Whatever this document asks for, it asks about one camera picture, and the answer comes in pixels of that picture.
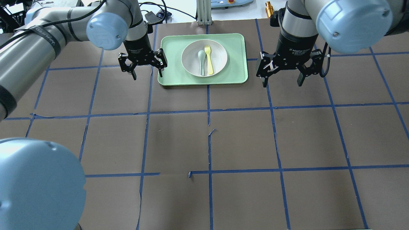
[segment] blue device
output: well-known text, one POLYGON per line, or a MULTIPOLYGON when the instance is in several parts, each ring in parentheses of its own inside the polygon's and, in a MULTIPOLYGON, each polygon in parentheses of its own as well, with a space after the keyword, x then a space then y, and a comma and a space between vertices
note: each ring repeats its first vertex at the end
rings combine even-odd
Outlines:
POLYGON ((211 0, 212 8, 229 8, 237 6, 246 6, 251 4, 254 0, 211 0))

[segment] fork handle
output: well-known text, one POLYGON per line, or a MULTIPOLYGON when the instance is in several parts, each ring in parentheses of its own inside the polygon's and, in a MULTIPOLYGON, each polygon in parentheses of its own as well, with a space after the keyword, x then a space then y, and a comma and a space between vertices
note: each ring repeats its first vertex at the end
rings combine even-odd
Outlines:
POLYGON ((211 64, 210 54, 206 54, 206 56, 207 56, 207 74, 212 75, 214 71, 213 71, 213 65, 211 64))

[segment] blue joint cap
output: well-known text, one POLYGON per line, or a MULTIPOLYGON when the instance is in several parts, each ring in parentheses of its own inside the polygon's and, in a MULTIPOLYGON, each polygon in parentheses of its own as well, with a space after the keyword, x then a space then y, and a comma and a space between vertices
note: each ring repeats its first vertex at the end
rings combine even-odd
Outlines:
POLYGON ((332 0, 317 16, 317 31, 338 53, 368 48, 388 32, 392 11, 386 0, 332 0))
POLYGON ((88 21, 86 32, 88 39, 95 46, 104 50, 114 50, 125 40, 128 25, 116 14, 101 13, 88 21))

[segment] table surface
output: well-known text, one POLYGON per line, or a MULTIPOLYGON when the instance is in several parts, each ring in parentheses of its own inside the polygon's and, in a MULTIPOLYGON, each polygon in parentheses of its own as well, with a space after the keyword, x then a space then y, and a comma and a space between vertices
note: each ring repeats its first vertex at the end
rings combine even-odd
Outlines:
POLYGON ((409 33, 334 54, 325 79, 298 87, 298 72, 282 71, 263 88, 255 60, 279 35, 268 24, 150 34, 156 48, 168 35, 242 34, 249 78, 238 85, 163 88, 149 66, 133 81, 117 63, 123 47, 69 43, 0 139, 54 141, 79 158, 86 230, 406 229, 409 33))

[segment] green tray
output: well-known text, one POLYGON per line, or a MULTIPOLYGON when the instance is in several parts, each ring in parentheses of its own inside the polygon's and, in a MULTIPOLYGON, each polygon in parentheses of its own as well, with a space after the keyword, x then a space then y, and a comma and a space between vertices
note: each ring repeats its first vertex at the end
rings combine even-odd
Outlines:
POLYGON ((163 86, 189 86, 213 84, 241 84, 248 78, 246 49, 241 34, 201 34, 167 36, 162 39, 161 47, 165 51, 168 67, 158 75, 157 80, 163 86), (227 64, 218 74, 210 77, 191 75, 182 66, 182 52, 190 43, 210 39, 220 43, 227 52, 227 64))

